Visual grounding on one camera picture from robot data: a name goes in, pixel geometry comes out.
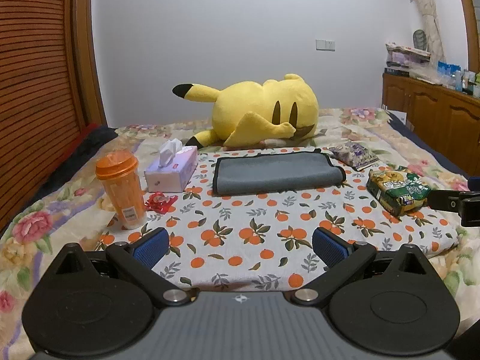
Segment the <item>red candy wrapper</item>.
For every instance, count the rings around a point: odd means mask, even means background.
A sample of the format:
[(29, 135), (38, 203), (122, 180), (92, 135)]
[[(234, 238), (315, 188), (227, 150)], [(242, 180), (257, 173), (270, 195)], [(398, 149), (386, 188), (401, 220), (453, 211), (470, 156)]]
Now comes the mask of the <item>red candy wrapper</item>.
[(157, 214), (164, 215), (168, 213), (173, 204), (177, 201), (176, 195), (165, 195), (161, 192), (155, 192), (145, 201), (145, 209)]

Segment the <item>stack of books and papers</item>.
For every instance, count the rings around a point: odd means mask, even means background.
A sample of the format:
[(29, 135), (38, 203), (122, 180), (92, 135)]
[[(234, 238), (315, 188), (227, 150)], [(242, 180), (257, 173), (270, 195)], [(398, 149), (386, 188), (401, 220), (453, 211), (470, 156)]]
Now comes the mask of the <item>stack of books and papers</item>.
[(394, 42), (385, 44), (387, 56), (385, 73), (408, 77), (412, 68), (422, 68), (431, 62), (427, 36), (422, 29), (412, 35), (413, 47), (401, 46)]

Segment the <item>purple and grey towel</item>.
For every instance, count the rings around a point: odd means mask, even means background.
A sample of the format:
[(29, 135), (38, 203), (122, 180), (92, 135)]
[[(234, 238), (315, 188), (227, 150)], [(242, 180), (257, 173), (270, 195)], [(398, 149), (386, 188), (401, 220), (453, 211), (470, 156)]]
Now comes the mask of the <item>purple and grey towel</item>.
[(216, 196), (328, 188), (346, 180), (345, 171), (321, 150), (219, 158), (212, 180)]

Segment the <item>orange-print white cloth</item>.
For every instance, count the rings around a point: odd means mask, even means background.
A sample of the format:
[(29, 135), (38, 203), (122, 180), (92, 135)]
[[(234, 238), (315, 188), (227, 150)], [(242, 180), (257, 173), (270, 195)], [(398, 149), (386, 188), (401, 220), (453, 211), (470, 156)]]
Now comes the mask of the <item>orange-print white cloth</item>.
[(217, 159), (216, 154), (199, 157), (185, 192), (166, 214), (151, 212), (133, 230), (112, 219), (97, 248), (133, 243), (164, 228), (168, 251), (154, 267), (161, 277), (181, 287), (269, 291), (295, 289), (322, 274), (325, 266), (312, 250), (318, 227), (381, 251), (413, 243), (427, 256), (457, 242), (455, 227), (431, 208), (398, 218), (388, 213), (368, 192), (364, 170), (347, 168), (340, 186), (216, 197)]

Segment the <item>items on cabinet top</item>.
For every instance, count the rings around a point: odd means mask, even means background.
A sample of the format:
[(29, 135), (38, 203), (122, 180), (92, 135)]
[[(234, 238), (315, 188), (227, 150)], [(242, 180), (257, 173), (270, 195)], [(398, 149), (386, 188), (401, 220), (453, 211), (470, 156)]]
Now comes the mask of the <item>items on cabinet top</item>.
[(462, 69), (459, 65), (438, 61), (437, 72), (440, 85), (464, 94), (480, 98), (479, 73)]

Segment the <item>white wall switch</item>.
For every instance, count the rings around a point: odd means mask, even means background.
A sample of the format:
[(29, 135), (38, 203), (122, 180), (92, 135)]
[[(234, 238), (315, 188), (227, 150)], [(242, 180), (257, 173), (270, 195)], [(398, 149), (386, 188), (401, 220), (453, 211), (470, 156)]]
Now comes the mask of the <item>white wall switch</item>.
[(319, 50), (319, 51), (335, 51), (336, 50), (335, 41), (318, 39), (318, 40), (316, 40), (316, 50)]

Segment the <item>pink tissue box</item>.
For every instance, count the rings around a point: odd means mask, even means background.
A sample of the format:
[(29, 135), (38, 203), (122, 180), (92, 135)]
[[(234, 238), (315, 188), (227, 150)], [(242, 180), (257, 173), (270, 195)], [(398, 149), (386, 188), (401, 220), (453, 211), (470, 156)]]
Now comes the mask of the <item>pink tissue box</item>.
[(155, 160), (144, 171), (148, 192), (183, 192), (197, 164), (196, 145), (183, 145), (178, 139), (166, 141)]

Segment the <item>wooden sideboard cabinet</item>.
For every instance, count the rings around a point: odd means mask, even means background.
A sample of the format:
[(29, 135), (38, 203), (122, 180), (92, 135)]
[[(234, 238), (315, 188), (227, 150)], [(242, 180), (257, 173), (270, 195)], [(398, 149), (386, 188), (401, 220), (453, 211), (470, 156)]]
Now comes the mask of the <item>wooden sideboard cabinet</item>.
[(385, 73), (382, 105), (468, 176), (479, 175), (479, 100), (440, 85)]

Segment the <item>beige curtain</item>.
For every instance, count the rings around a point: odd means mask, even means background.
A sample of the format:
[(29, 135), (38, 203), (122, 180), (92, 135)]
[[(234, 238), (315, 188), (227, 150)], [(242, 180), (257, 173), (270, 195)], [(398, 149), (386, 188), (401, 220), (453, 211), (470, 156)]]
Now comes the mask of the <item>beige curtain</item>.
[(423, 21), (430, 63), (437, 66), (438, 62), (445, 61), (445, 56), (435, 0), (415, 0), (415, 2)]

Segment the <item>yellow Pikachu plush toy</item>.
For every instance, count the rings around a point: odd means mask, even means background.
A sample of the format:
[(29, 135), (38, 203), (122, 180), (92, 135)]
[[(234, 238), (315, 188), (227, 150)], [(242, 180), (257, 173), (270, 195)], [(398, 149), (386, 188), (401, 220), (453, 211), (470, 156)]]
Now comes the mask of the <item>yellow Pikachu plush toy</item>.
[(213, 105), (211, 128), (192, 136), (189, 146), (203, 148), (221, 141), (228, 148), (246, 148), (266, 140), (301, 141), (314, 136), (317, 129), (317, 97), (305, 80), (293, 73), (282, 80), (269, 79), (263, 84), (242, 81), (222, 90), (179, 84), (172, 92)]

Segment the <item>green instant noodle pack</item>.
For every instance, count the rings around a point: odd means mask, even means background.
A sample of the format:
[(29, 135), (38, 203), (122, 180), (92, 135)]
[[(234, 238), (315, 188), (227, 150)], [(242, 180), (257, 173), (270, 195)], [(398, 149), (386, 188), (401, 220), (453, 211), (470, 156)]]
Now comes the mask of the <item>green instant noodle pack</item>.
[(370, 170), (367, 190), (395, 217), (422, 207), (431, 192), (430, 186), (416, 173)]

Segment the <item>purple snack packet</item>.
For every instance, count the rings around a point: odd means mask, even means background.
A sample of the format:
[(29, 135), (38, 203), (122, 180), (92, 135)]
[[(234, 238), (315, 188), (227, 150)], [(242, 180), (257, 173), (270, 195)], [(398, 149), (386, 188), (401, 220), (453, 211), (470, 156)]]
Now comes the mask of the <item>purple snack packet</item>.
[(329, 147), (329, 151), (338, 161), (358, 172), (374, 165), (379, 160), (374, 152), (354, 141)]

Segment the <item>wooden louvered door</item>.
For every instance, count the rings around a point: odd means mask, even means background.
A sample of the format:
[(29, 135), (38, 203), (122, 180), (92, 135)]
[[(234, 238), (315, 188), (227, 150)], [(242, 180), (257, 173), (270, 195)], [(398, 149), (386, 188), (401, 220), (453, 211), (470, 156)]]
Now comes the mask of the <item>wooden louvered door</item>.
[(91, 0), (1, 0), (1, 225), (105, 125)]

